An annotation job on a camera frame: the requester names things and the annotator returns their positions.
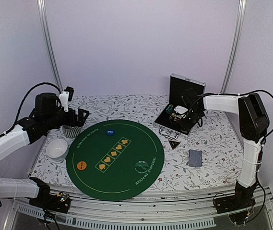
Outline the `blue small blind button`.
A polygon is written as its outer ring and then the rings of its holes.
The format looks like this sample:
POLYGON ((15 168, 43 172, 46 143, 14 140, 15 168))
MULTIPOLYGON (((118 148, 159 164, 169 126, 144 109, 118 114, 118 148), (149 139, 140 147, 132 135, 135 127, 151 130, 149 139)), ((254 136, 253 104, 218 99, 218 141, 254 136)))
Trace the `blue small blind button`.
POLYGON ((107 136, 113 136, 115 134, 115 130, 113 130, 113 129, 108 129, 107 131, 106 131, 106 135, 107 136))

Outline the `orange big blind button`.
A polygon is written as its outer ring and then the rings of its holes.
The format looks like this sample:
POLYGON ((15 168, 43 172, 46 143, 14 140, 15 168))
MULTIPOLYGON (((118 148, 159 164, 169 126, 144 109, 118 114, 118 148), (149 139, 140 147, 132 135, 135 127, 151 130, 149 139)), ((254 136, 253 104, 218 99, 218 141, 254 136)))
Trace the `orange big blind button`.
POLYGON ((80 161, 77 163, 77 169, 83 171, 87 168, 87 163, 85 161, 80 161))

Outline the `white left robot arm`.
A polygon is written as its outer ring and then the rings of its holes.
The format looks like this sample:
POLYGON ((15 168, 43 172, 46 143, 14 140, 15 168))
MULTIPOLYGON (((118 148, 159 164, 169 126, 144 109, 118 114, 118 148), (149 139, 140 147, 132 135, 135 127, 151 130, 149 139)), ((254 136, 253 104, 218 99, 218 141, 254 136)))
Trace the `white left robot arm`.
MULTIPOLYGON (((72 93, 68 91, 59 95, 49 92, 37 95, 30 115, 18 120, 12 130, 0 135, 0 161, 46 136, 50 130, 61 126, 82 127, 89 111, 69 108, 71 99, 72 93)), ((54 197, 49 193, 49 186, 37 178, 0 178, 0 198, 26 197, 49 208, 54 204, 54 197)))

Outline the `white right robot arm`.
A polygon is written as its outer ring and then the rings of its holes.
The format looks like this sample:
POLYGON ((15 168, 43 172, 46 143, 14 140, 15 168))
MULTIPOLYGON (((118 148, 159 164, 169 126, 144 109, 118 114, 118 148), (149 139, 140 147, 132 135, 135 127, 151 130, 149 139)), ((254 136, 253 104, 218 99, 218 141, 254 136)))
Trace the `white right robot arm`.
POLYGON ((257 171, 261 165, 262 148, 267 137, 269 118, 264 104, 255 90, 244 94, 205 93, 196 95, 193 89, 187 89, 181 98, 187 109, 183 113, 186 119, 198 121, 205 110, 216 110, 237 114, 239 128, 244 143, 242 169, 236 182, 235 195, 231 205, 241 209, 253 196, 257 186, 257 171))

